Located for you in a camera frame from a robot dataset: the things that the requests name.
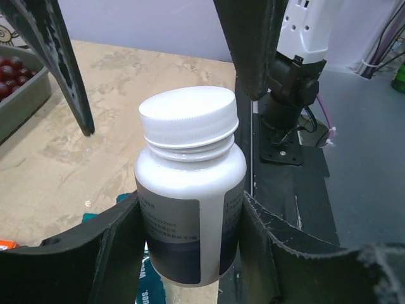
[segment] bottle cap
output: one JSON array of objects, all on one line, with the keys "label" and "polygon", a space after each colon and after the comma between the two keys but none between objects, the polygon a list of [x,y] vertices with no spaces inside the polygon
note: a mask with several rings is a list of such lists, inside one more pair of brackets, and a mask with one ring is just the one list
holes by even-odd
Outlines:
[{"label": "bottle cap", "polygon": [[161,148],[193,148],[235,132],[235,94],[223,87],[184,87],[155,95],[139,106],[145,139]]}]

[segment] beige table surface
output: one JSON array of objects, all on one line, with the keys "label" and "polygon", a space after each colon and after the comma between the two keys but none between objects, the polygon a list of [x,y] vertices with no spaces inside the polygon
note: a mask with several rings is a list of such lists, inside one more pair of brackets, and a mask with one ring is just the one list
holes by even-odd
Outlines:
[{"label": "beige table surface", "polygon": [[[0,146],[0,239],[38,245],[134,191],[145,145],[137,108],[146,98],[187,86],[234,88],[231,63],[79,41],[73,48],[96,133],[82,135],[50,75],[48,102]],[[216,303],[217,288],[170,286],[168,303]]]}]

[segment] wall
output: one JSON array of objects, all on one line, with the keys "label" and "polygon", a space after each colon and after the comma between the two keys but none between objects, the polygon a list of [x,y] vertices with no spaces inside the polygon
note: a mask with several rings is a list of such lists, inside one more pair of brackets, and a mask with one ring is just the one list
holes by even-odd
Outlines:
[{"label": "wall", "polygon": [[[332,32],[329,64],[348,67],[361,60],[398,1],[346,0]],[[230,60],[212,0],[113,2],[59,0],[71,38]]]}]

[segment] orange package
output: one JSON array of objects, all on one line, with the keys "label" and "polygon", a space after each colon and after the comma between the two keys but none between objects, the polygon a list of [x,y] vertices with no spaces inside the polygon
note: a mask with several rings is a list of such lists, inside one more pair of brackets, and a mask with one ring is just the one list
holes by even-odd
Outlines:
[{"label": "orange package", "polygon": [[13,249],[20,247],[19,244],[13,241],[7,241],[5,239],[0,239],[0,251],[2,250],[7,250],[7,249]]}]

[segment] gray tray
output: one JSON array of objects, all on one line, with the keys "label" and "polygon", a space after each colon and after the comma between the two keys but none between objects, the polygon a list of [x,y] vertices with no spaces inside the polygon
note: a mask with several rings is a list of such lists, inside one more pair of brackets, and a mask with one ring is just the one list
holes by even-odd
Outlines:
[{"label": "gray tray", "polygon": [[38,71],[19,90],[0,102],[0,143],[26,122],[51,95],[48,70],[38,57],[27,49],[0,45],[0,55],[18,56],[29,70]]}]

